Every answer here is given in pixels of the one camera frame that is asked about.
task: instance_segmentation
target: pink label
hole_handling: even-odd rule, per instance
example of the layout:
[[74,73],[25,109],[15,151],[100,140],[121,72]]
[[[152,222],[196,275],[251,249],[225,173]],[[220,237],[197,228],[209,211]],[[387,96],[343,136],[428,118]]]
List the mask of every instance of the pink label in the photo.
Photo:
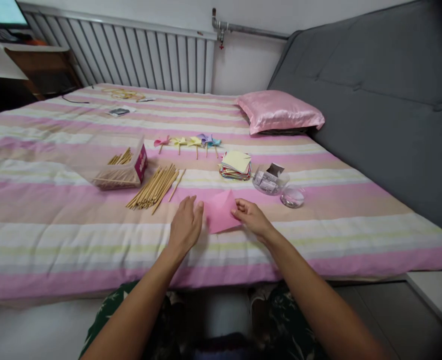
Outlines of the pink label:
[[137,159],[134,168],[136,169],[137,176],[139,177],[139,181],[142,184],[142,180],[144,179],[144,172],[147,168],[147,154],[144,145],[142,146],[141,153],[139,154],[139,158]]

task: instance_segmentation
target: gray floor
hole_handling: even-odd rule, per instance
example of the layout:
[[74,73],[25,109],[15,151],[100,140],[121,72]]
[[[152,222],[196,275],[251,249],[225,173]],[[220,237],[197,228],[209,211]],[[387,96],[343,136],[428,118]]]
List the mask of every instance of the gray floor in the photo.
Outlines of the gray floor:
[[[442,358],[442,321],[407,282],[336,287],[392,359]],[[241,288],[185,294],[191,339],[251,334],[249,303]],[[76,359],[101,299],[29,309],[0,307],[0,360]]]

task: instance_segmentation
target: forearm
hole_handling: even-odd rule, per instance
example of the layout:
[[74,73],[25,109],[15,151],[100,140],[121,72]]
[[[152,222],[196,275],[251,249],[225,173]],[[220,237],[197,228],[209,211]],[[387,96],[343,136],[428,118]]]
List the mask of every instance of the forearm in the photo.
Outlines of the forearm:
[[332,359],[384,359],[384,352],[351,307],[276,230],[266,246],[316,338]]
[[166,291],[186,253],[169,246],[162,251],[94,339],[83,360],[141,358]]

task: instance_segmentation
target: bundle of bamboo sticks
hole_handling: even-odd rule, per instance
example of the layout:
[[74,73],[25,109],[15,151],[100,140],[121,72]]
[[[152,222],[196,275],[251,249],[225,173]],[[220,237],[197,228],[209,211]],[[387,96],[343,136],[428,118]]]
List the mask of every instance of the bundle of bamboo sticks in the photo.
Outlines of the bundle of bamboo sticks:
[[[131,148],[129,147],[124,154],[115,155],[107,163],[108,165],[125,165],[132,159]],[[137,174],[134,168],[123,170],[110,170],[100,172],[93,178],[93,184],[102,190],[132,188],[138,185],[136,181]]]
[[154,214],[178,175],[179,170],[177,170],[173,164],[171,164],[170,167],[158,167],[151,179],[142,187],[126,207],[134,210],[147,209],[151,206],[155,206],[152,210],[152,213]]

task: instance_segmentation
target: white radiator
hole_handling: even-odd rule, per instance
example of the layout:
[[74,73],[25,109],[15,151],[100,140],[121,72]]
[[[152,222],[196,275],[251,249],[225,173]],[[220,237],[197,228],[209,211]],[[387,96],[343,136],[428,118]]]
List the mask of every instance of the white radiator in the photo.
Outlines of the white radiator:
[[20,4],[37,38],[69,47],[85,85],[210,93],[214,32]]

